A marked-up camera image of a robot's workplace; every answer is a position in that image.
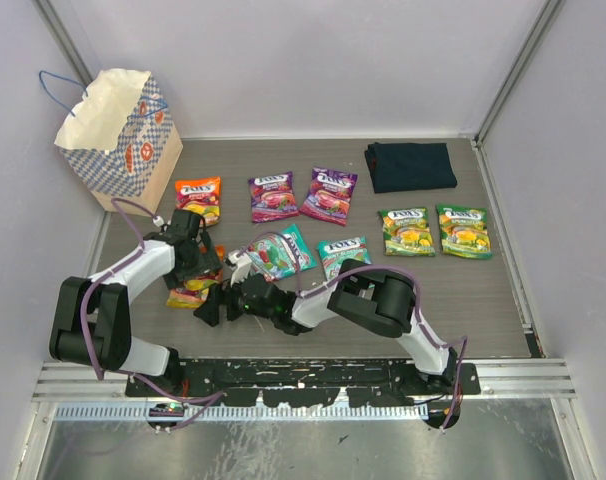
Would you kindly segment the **teal Fox's mint packet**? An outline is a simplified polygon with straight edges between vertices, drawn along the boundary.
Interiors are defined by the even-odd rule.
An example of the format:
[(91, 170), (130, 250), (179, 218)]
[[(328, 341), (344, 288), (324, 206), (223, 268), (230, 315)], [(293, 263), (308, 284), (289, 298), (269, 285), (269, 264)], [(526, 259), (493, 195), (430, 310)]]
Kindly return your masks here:
[(317, 245), (325, 279), (330, 281), (340, 272), (345, 260), (357, 260), (370, 264), (371, 259), (364, 236), (337, 241), (322, 241)]

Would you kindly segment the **purple snack packet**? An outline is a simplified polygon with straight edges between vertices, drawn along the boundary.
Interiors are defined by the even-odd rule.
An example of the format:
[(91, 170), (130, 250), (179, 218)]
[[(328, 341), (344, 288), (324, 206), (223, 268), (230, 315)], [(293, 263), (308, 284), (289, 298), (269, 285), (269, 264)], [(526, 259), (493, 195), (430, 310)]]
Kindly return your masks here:
[(250, 178), (248, 185), (253, 223), (266, 223), (299, 215), (292, 171)]

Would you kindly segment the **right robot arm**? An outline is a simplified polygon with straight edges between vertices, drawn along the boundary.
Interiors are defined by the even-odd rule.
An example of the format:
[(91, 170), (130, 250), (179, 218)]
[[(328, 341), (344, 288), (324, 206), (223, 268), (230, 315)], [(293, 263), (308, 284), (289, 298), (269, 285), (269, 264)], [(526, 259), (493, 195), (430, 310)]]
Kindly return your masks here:
[(380, 337), (396, 340), (409, 354), (427, 390), (442, 394), (457, 381), (458, 355), (428, 324), (420, 289), (398, 268), (348, 260), (322, 286), (295, 293), (278, 288), (261, 274), (228, 279), (209, 288), (194, 316), (209, 326), (242, 315), (267, 319), (285, 334), (307, 333), (342, 317)]

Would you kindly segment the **green snack packet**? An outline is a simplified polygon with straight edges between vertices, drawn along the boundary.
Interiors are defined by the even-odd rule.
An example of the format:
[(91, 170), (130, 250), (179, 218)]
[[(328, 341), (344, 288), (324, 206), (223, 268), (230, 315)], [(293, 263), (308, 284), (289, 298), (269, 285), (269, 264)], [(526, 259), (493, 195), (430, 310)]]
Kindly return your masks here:
[(436, 255), (425, 207), (380, 210), (384, 254), (432, 257)]

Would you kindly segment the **blue checkered paper bag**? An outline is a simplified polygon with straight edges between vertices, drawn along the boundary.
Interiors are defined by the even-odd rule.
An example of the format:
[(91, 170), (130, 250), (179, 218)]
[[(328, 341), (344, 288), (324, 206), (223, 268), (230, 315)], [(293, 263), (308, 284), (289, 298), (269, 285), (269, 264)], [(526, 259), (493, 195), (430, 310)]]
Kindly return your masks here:
[(123, 198), (128, 213), (156, 211), (183, 143), (154, 75), (102, 70), (81, 90), (73, 106), (50, 96), (67, 112), (54, 145), (104, 210), (114, 212), (112, 200)]

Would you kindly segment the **green Fox's candy packet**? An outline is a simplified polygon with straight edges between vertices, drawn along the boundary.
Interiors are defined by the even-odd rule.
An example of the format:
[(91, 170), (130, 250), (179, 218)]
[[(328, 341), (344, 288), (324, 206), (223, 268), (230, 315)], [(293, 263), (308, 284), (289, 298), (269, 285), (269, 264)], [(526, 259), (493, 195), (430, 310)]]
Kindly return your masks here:
[(436, 211), (444, 254), (474, 260), (493, 256), (486, 209), (439, 204)]

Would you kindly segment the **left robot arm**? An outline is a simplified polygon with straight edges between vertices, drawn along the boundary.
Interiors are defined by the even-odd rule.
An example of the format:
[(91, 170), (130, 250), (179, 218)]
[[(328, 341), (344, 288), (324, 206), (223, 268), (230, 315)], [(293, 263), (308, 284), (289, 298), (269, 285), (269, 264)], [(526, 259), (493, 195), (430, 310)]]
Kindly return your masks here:
[(119, 263), (88, 278), (71, 276), (62, 283), (50, 356), (94, 367), (98, 373), (146, 375), (159, 395), (174, 395), (183, 384), (178, 353), (134, 337), (130, 305), (159, 278), (172, 290), (221, 268), (204, 217), (176, 209), (169, 223), (144, 236)]

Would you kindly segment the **orange Fox's fruits packet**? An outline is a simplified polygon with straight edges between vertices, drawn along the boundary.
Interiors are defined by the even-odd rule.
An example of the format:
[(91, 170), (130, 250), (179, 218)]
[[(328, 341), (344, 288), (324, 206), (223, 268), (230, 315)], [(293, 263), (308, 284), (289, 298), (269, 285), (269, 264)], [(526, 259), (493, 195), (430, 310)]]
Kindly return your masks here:
[(221, 178), (209, 177), (175, 182), (178, 209), (202, 216), (208, 227), (219, 223)]

